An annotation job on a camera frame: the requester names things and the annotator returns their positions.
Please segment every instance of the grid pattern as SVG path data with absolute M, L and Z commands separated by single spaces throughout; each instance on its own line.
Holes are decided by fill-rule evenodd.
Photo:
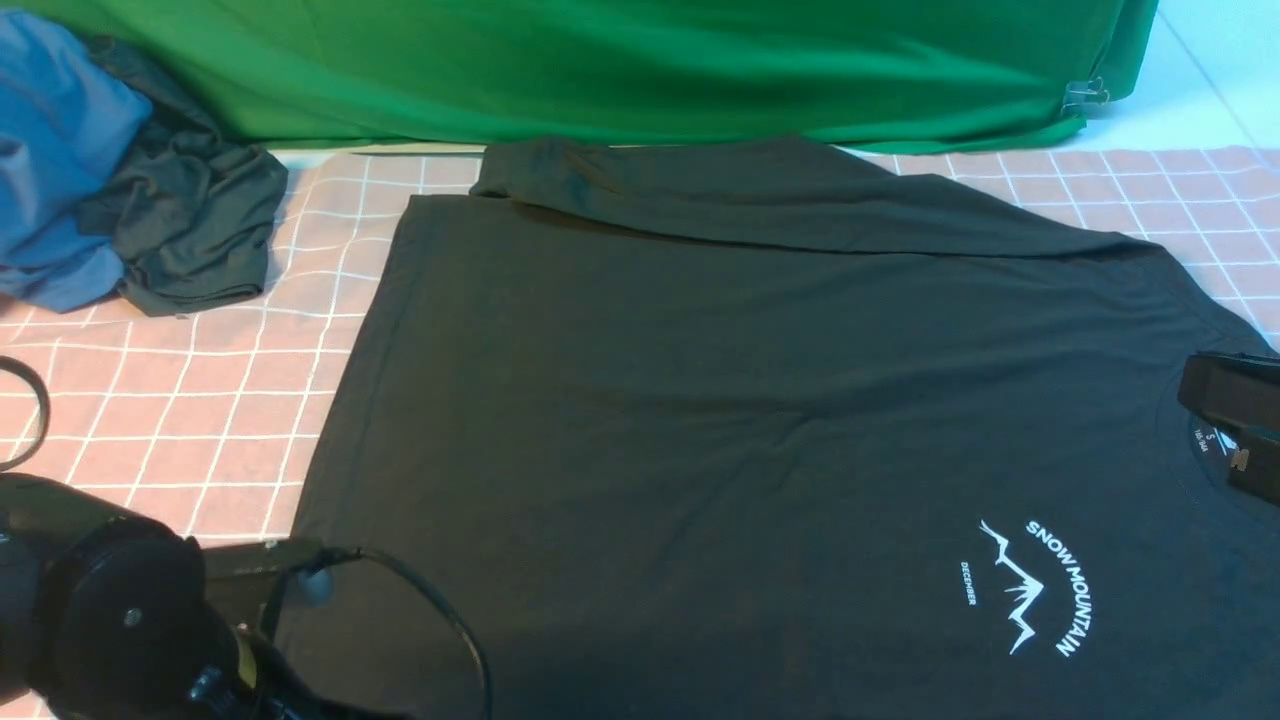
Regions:
M 938 173 L 1056 220 L 1164 243 L 1280 346 L 1280 151 L 868 156 Z M 476 158 L 339 155 L 294 173 L 269 291 L 192 316 L 123 300 L 55 315 L 0 305 L 3 352 L 49 382 L 50 437 L 24 471 L 69 482 L 205 543 L 285 536 L 334 391 L 411 195 L 463 193 Z M 35 398 L 0 377 L 0 455 Z M 0 720 L 41 717 L 33 698 Z

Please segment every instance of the green backdrop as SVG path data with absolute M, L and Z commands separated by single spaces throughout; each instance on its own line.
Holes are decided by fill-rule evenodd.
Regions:
M 1156 0 L 18 0 L 148 50 L 238 138 L 803 132 L 915 152 L 1050 145 L 1068 83 L 1133 90 Z

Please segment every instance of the black t-shirt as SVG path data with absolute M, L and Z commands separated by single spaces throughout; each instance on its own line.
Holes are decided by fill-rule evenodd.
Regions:
M 1280 712 L 1280 509 L 1179 406 L 1267 354 L 1161 247 L 803 140 L 495 146 L 416 197 L 296 532 L 439 584 L 500 719 Z M 476 710 L 378 570 L 283 644 Z

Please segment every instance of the black cable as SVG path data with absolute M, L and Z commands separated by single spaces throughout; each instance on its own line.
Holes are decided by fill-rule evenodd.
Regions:
M 36 392 L 36 439 L 31 443 L 26 451 L 14 457 L 13 460 L 5 460 L 0 462 L 0 473 L 8 473 L 18 465 L 22 465 L 31 456 L 40 450 L 40 446 L 45 445 L 45 438 L 49 436 L 49 416 L 51 415 L 52 402 L 49 400 L 49 386 L 41 379 L 40 373 L 37 373 L 31 365 L 18 360 L 17 357 L 9 357 L 8 355 L 0 355 L 0 370 L 17 375 L 19 379 L 31 386 L 31 389 Z
M 453 632 L 462 638 L 463 643 L 466 643 L 467 651 L 471 652 L 471 662 L 476 667 L 476 678 L 480 683 L 480 720 L 490 720 L 490 717 L 493 717 L 493 680 L 489 674 L 489 660 L 485 659 L 484 650 L 481 650 L 480 643 L 476 641 L 475 633 L 471 632 L 471 628 L 468 628 L 462 616 L 458 615 L 458 611 L 449 605 L 449 601 L 444 598 L 444 594 L 440 593 L 435 585 L 429 583 L 426 578 L 410 568 L 404 561 L 379 550 L 356 547 L 349 550 L 332 550 L 330 552 L 333 555 L 332 562 L 329 564 L 333 565 L 340 565 L 356 560 L 369 560 L 376 565 L 381 565 L 408 584 L 413 585 L 413 589 L 425 597 L 428 602 L 435 606 L 440 615 L 448 620 L 451 626 L 453 626 Z

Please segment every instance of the graphic print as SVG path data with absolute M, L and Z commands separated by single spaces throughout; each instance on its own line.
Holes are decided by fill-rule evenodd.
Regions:
M 1018 593 L 1018 598 L 1015 600 L 1018 605 L 1014 607 L 1014 611 L 1009 614 L 1009 620 L 1021 630 L 1021 634 L 1018 635 L 1016 641 L 1014 641 L 1012 650 L 1009 651 L 1009 655 L 1012 655 L 1018 652 L 1018 648 L 1024 642 L 1036 637 L 1036 630 L 1027 623 L 1025 615 L 1027 611 L 1030 610 L 1032 603 L 1036 602 L 1036 598 L 1044 592 L 1044 584 L 1030 577 L 1027 570 L 1019 568 L 1018 564 L 1009 557 L 1009 538 L 1001 536 L 996 530 L 992 530 L 991 527 L 987 525 L 986 520 L 982 520 L 982 532 L 987 533 L 996 541 L 996 565 L 1009 568 L 1023 580 L 1020 585 L 1005 591 Z

